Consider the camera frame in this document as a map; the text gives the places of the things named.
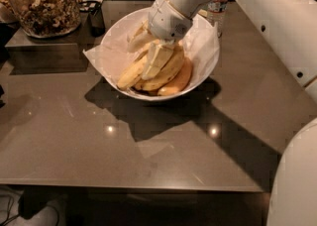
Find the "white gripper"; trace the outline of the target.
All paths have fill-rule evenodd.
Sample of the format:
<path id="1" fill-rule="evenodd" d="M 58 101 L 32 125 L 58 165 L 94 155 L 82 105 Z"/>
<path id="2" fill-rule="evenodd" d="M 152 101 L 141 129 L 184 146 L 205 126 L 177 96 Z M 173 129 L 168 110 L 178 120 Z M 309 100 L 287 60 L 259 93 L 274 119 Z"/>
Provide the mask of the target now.
<path id="1" fill-rule="evenodd" d="M 174 52 L 175 42 L 172 40 L 183 39 L 192 24 L 192 20 L 179 13 L 168 0 L 154 2 L 148 20 L 127 36 L 129 53 L 149 49 L 143 80 L 150 80 L 159 74 Z"/>

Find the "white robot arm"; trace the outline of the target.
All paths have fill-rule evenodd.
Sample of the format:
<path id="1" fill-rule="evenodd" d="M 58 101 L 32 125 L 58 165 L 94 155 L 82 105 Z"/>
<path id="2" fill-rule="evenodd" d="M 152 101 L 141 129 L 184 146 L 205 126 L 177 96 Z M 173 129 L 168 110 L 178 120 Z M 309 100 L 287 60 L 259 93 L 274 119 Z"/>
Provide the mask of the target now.
<path id="1" fill-rule="evenodd" d="M 151 38 L 180 40 L 212 0 L 156 0 L 148 25 L 129 40 L 131 52 Z M 317 3 L 235 0 L 310 97 L 317 101 Z M 266 226 L 317 226 L 317 119 L 289 142 L 271 191 Z"/>

